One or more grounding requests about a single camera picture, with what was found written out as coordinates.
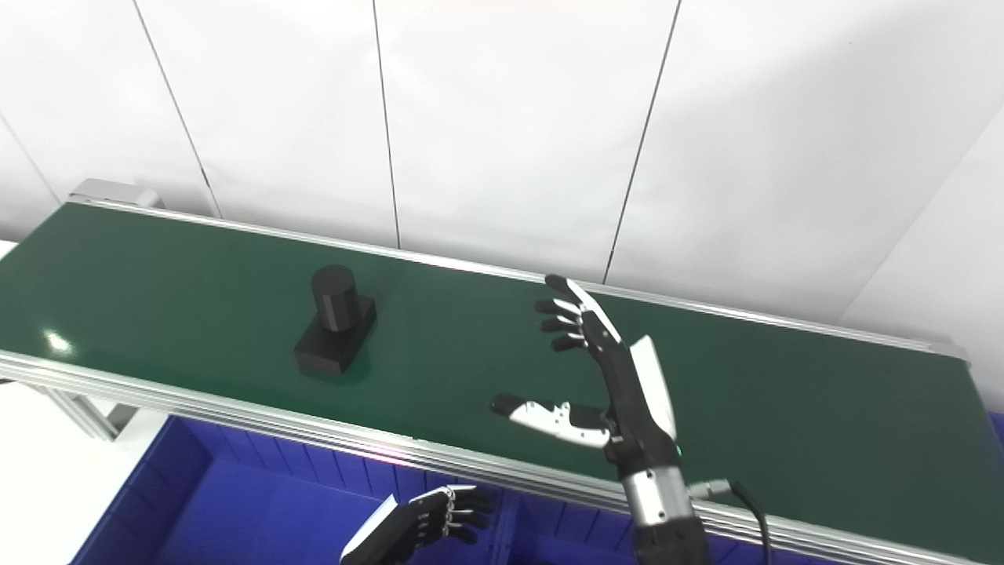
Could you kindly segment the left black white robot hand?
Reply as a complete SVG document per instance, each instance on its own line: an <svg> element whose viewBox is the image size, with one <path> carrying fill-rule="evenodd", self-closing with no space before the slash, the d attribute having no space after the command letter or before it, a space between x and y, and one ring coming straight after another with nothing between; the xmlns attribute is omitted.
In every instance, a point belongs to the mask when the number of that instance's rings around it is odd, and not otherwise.
<svg viewBox="0 0 1004 565"><path fill-rule="evenodd" d="M342 550L340 564L406 564L416 550L444 539L477 543L490 526L497 494L475 485L445 485L402 503L388 496Z"/></svg>

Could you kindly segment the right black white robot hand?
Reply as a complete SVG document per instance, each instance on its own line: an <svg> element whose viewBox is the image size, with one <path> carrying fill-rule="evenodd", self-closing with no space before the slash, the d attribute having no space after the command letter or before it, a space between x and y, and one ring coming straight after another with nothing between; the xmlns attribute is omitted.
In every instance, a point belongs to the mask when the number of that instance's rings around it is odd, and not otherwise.
<svg viewBox="0 0 1004 565"><path fill-rule="evenodd" d="M545 286L559 299L538 301L534 310L547 315L545 333L556 333L550 347L586 351L598 364L609 397L599 409L570 402L545 402L498 394L493 414L577 446L605 451L618 475L680 465L675 416L662 365L649 336L628 344L602 306L572 279L548 273Z"/></svg>

